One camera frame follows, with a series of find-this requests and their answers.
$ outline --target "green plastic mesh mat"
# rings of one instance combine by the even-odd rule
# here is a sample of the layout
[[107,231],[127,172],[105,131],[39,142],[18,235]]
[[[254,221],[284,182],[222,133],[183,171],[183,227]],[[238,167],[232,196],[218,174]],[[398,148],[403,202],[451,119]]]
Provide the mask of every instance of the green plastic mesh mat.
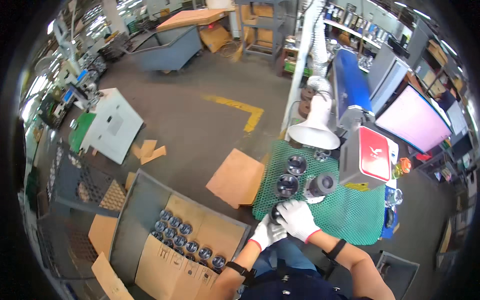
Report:
[[[321,162],[313,158],[313,153],[314,150],[309,148],[292,148],[286,141],[278,140],[272,143],[264,177],[253,203],[253,215],[257,220],[261,220],[274,203],[281,201],[273,188],[278,177],[284,174],[285,163],[290,155],[302,155],[308,162],[306,172],[299,177],[299,191],[293,198],[305,200],[302,194],[308,178],[332,172],[338,179],[338,161],[329,157]],[[327,195],[322,202],[308,205],[315,224],[324,232],[354,245],[371,245],[382,233],[385,185],[367,192],[337,185],[335,191]]]

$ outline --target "yellow floor tape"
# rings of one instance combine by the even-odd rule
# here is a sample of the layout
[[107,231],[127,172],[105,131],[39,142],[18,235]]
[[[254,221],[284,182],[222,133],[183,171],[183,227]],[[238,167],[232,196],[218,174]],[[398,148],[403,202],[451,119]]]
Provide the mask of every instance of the yellow floor tape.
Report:
[[204,95],[203,99],[207,101],[219,103],[219,104],[225,104],[230,107],[238,108],[240,110],[251,113],[250,117],[248,118],[247,124],[245,124],[245,127],[243,128],[243,130],[246,132],[252,132],[255,129],[255,126],[257,126],[258,121],[260,121],[260,117],[264,113],[264,110],[262,108],[256,108],[255,106],[251,106],[249,104],[241,103],[241,102],[223,98],[223,97],[218,97],[213,95]]

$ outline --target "hand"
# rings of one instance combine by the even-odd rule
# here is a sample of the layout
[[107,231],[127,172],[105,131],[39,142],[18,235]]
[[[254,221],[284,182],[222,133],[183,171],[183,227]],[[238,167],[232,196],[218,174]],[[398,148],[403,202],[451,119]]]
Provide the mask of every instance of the hand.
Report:
[[254,241],[260,251],[265,250],[271,244],[287,237],[287,230],[281,225],[274,225],[270,223],[270,216],[266,214],[262,221],[258,223],[255,233],[250,240]]
[[308,238],[313,233],[321,230],[313,221],[312,212],[304,201],[290,200],[277,206],[278,212],[282,218],[278,218],[280,223],[293,237],[307,243]]

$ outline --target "pink screen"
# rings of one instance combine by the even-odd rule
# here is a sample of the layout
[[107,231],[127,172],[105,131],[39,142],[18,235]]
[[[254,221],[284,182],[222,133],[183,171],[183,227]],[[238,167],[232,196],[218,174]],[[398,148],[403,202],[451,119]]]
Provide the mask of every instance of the pink screen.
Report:
[[410,85],[375,123],[423,152],[451,134],[442,117]]

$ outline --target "forearm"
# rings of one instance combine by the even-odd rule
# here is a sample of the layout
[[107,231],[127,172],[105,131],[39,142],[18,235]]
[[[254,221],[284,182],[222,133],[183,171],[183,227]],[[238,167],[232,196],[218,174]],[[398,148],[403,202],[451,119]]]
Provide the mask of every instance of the forearm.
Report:
[[[318,231],[312,234],[308,241],[322,248],[325,252],[329,253],[331,250],[333,250],[333,248],[340,241],[340,239],[332,237],[331,235],[323,231]],[[340,253],[338,253],[335,260],[348,270],[351,270],[353,266],[355,266],[362,260],[372,259],[362,249],[346,243]]]
[[[329,253],[340,239],[318,231],[312,234],[308,241]],[[365,251],[346,243],[335,260],[352,274],[354,297],[395,300],[392,291],[384,283],[372,259]]]
[[[250,271],[259,254],[260,248],[258,245],[249,241],[234,262]],[[240,276],[237,271],[226,267],[212,286],[211,299],[232,299],[235,291],[244,280],[245,277]]]

